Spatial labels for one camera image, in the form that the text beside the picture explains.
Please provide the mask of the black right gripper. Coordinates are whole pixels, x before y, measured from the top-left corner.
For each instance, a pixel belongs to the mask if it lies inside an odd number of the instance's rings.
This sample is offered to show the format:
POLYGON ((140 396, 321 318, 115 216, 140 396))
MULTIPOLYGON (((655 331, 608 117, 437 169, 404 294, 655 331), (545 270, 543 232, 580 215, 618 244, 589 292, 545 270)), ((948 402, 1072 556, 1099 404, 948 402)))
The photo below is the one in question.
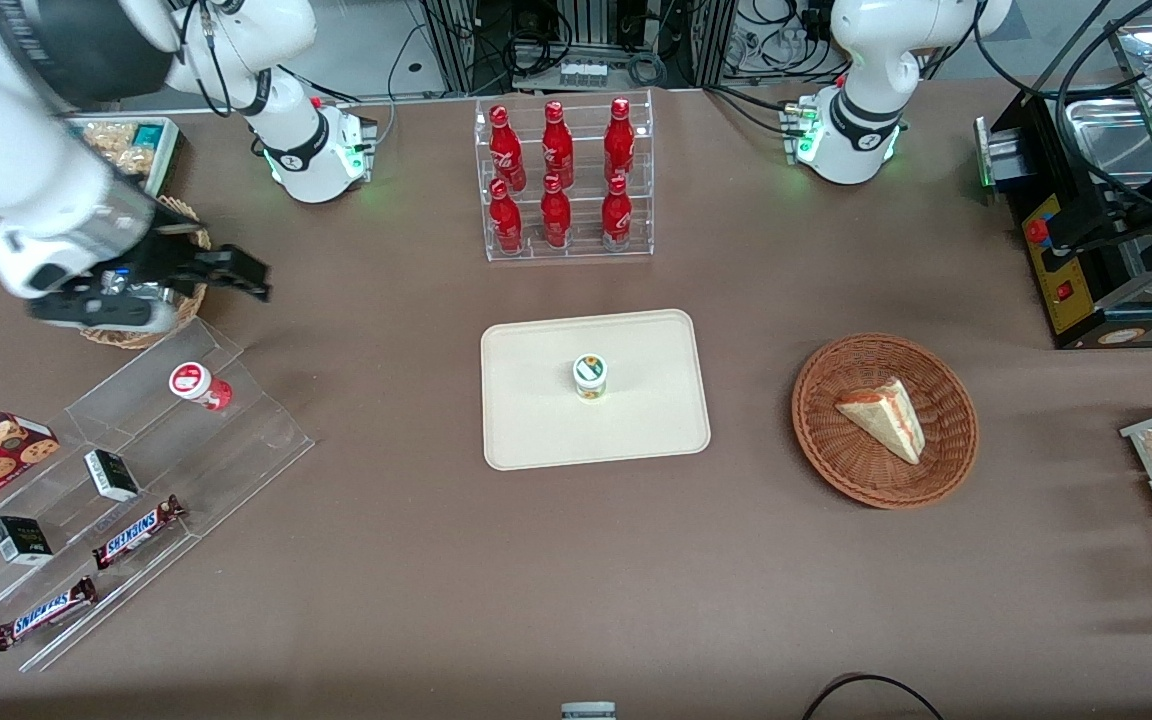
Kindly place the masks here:
POLYGON ((228 288, 257 301, 270 301, 270 265, 241 247, 210 249, 200 225, 162 225, 150 236, 150 262, 191 264, 194 279, 134 282, 131 266, 106 265, 93 274, 71 275, 63 266, 44 264, 29 276, 40 296, 29 300, 29 314, 40 323, 79 331, 157 334, 177 323, 180 306, 198 287, 228 288))

